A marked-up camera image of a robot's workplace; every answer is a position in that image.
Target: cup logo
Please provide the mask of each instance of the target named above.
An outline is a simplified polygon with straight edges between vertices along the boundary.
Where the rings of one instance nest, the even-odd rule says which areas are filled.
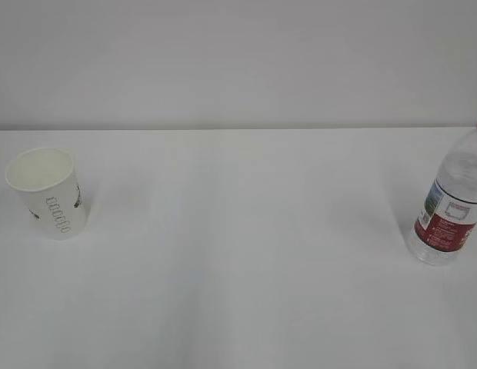
[[[64,216],[64,212],[62,211],[57,198],[46,198],[45,203],[48,205],[48,209],[54,218],[57,229],[59,229],[61,233],[69,232],[71,230],[71,227],[69,227],[71,222],[66,220],[66,216]]]

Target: paper cup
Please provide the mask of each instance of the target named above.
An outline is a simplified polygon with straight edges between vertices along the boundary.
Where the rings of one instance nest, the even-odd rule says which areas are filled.
[[[86,223],[72,156],[58,148],[35,148],[14,158],[6,182],[30,210],[32,223],[50,238],[64,240]]]

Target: tabletop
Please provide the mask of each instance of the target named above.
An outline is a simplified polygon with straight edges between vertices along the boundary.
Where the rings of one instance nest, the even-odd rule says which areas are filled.
[[[446,267],[404,242],[468,130],[0,131],[0,368],[477,368],[477,228]],[[39,146],[67,241],[4,181]]]

